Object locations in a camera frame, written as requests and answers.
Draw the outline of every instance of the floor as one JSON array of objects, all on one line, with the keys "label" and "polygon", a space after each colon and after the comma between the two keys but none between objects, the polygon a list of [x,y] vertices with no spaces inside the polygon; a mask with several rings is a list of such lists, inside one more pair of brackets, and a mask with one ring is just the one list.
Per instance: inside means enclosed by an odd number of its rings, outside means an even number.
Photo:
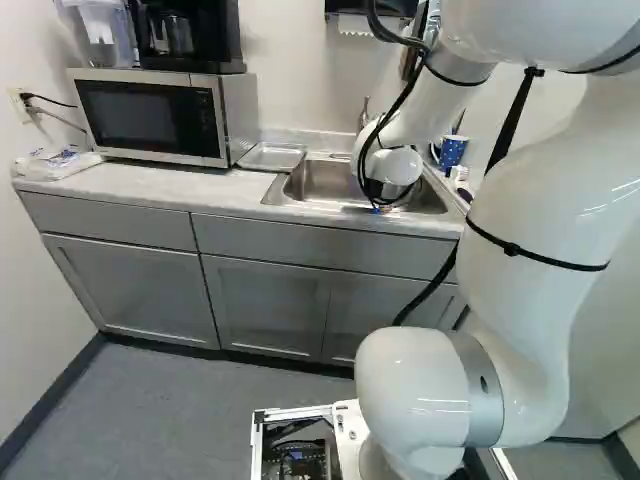
[{"label": "floor", "polygon": [[[247,480],[254,409],[353,397],[349,380],[108,344],[2,480]],[[519,480],[619,480],[599,446],[506,453]]]}]

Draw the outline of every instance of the cabinet door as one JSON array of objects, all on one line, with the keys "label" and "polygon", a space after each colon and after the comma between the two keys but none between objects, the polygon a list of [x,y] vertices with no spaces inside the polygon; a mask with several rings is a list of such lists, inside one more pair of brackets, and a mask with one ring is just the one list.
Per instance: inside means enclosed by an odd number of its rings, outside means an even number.
[{"label": "cabinet door", "polygon": [[203,255],[222,347],[317,360],[327,318],[327,272]]},{"label": "cabinet door", "polygon": [[42,237],[98,328],[220,348],[197,254]]},{"label": "cabinet door", "polygon": [[[374,330],[390,326],[395,316],[426,282],[359,273],[331,274],[331,302],[322,359],[352,363],[360,342]],[[407,319],[406,326],[449,329],[464,309],[458,287],[443,284]]]}]

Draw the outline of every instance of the sink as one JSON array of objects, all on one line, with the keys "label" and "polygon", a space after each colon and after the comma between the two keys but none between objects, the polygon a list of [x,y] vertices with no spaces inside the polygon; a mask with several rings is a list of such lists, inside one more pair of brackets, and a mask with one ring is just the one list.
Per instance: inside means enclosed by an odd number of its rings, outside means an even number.
[{"label": "sink", "polygon": [[[398,193],[385,190],[384,196],[393,198]],[[291,174],[276,177],[262,203],[371,212],[371,204],[351,174],[349,162],[340,160],[300,162]],[[448,209],[431,184],[422,177],[393,211],[442,215]]]}]

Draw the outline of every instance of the blue mug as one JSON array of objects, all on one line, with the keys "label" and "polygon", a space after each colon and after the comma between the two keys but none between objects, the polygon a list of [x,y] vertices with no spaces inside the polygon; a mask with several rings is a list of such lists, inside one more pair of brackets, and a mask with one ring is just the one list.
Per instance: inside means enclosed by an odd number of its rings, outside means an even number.
[{"label": "blue mug", "polygon": [[445,135],[442,137],[440,170],[446,172],[450,168],[459,165],[468,143],[469,137],[463,137],[462,135]]}]

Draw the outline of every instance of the gray countertop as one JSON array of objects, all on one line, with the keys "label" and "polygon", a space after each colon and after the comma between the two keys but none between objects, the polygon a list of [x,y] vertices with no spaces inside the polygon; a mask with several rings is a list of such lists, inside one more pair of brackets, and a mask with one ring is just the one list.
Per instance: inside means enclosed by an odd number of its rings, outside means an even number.
[{"label": "gray countertop", "polygon": [[191,213],[304,225],[457,239],[464,217],[452,195],[429,171],[427,180],[445,201],[444,215],[376,215],[317,207],[263,205],[276,174],[245,170],[198,169],[172,165],[105,162],[55,182],[13,179],[16,190],[103,202],[183,210]]}]

